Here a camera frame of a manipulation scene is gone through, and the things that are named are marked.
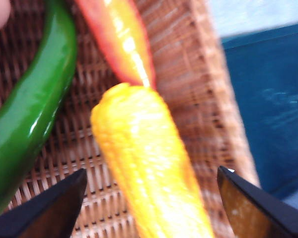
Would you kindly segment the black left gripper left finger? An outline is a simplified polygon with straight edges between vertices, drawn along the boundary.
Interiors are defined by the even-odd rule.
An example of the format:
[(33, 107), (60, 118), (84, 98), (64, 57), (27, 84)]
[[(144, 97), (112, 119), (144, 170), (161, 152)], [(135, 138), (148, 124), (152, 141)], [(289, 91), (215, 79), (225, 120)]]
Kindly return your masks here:
[(87, 184), (79, 169), (22, 205), (0, 215), (0, 238), (69, 238)]

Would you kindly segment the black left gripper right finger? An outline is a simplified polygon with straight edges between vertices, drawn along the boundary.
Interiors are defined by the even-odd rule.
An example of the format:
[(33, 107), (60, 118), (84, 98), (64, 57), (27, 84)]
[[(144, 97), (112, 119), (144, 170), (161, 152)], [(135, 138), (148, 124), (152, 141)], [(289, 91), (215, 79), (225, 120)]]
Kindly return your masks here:
[(237, 238), (298, 238), (298, 209), (218, 167), (217, 182), (229, 223)]

